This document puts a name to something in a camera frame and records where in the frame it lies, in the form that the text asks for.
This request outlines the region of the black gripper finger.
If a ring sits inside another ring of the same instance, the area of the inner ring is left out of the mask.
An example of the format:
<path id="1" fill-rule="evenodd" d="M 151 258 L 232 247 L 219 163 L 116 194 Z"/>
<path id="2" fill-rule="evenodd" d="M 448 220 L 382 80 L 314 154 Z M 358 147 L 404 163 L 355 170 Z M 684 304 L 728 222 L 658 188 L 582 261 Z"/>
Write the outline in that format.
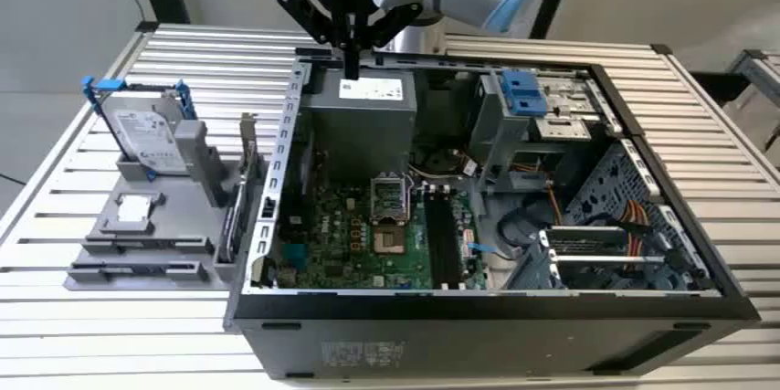
<path id="1" fill-rule="evenodd" d="M 351 78 L 360 78 L 362 52 L 374 47 L 384 47 L 402 30 L 412 24 L 423 11 L 422 3 L 400 5 L 391 9 L 372 24 L 368 15 L 355 16 L 351 30 Z"/>
<path id="2" fill-rule="evenodd" d="M 278 0 L 280 6 L 312 38 L 343 52 L 344 77 L 351 79 L 351 43 L 347 14 L 335 8 L 326 16 L 310 0 Z"/>

